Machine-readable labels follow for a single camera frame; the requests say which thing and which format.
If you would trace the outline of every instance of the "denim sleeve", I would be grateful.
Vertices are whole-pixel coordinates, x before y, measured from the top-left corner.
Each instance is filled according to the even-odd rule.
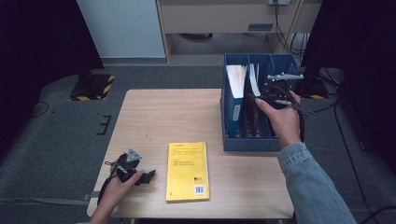
[[[277,159],[297,223],[356,223],[334,183],[304,143],[284,147]]]

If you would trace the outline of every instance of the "blue file box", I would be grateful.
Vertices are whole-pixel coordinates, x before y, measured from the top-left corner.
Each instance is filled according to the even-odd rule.
[[[239,128],[237,135],[231,137],[227,133],[225,96],[227,91],[230,91],[230,84],[227,78],[226,65],[240,64],[246,66],[250,63],[254,64],[257,71],[259,66],[259,89],[264,83],[271,80],[267,76],[281,74],[298,75],[298,66],[291,54],[243,54],[231,53],[224,55],[223,79],[221,88],[220,108],[221,108],[221,129],[224,151],[262,151],[262,152],[278,152],[280,151],[279,140],[271,132],[270,123],[265,114],[261,113],[259,116],[258,134],[252,136],[248,120],[246,118],[246,101],[242,105],[243,109],[239,116]],[[291,87],[294,87],[294,81],[290,82]]]

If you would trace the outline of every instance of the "white cabinet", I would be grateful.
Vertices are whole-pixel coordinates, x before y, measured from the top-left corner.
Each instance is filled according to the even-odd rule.
[[[156,0],[78,0],[101,58],[165,58]]]

